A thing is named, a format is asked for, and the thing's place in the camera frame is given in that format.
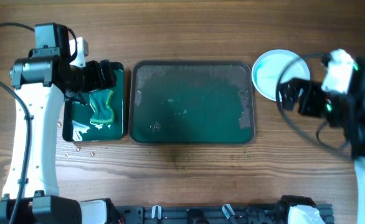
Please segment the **green yellow sponge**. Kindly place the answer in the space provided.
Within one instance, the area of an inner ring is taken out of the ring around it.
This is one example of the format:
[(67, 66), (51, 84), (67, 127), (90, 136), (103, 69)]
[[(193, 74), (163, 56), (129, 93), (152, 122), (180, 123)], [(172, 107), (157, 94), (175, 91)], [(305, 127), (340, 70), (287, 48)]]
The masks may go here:
[(89, 94), (90, 106), (93, 115), (90, 122), (93, 124), (109, 124), (115, 119), (114, 110), (111, 107), (112, 90), (102, 90)]

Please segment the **white plate stained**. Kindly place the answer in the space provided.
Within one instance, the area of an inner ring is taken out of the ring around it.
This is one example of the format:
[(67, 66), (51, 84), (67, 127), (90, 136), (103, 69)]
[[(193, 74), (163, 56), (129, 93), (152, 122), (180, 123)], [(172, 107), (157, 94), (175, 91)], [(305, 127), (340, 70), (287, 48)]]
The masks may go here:
[[(283, 49), (270, 50), (262, 54), (252, 67), (252, 83), (257, 91), (269, 100), (275, 101), (277, 80), (288, 63), (297, 57), (296, 53)], [(286, 71), (281, 83), (292, 78), (310, 80), (310, 70), (302, 59)]]

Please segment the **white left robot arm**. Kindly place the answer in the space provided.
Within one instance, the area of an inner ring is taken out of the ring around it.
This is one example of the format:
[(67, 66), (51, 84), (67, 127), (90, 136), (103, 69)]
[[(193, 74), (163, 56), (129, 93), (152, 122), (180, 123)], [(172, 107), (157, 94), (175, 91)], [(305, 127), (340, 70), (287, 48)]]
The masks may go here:
[(115, 86), (113, 63), (90, 61), (77, 67), (58, 56), (22, 58), (11, 75), (16, 130), (0, 223), (123, 223), (108, 198), (78, 202), (60, 197), (55, 173), (57, 122), (64, 101), (72, 93)]

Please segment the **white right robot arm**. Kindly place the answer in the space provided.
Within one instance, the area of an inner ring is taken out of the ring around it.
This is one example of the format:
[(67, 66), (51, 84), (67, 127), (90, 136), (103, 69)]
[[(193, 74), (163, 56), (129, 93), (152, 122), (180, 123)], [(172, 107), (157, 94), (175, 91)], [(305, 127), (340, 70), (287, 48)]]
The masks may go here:
[[(326, 67), (322, 82), (302, 78), (283, 81), (292, 66), (310, 58), (320, 58)], [(337, 57), (331, 53), (294, 58), (284, 66), (277, 79), (275, 97), (283, 119), (302, 138), (337, 156), (353, 160), (358, 185), (357, 222), (365, 223), (365, 58)], [(299, 104), (299, 114), (324, 119), (318, 132), (325, 126), (342, 128), (344, 144), (336, 148), (305, 134), (285, 113), (296, 103)]]

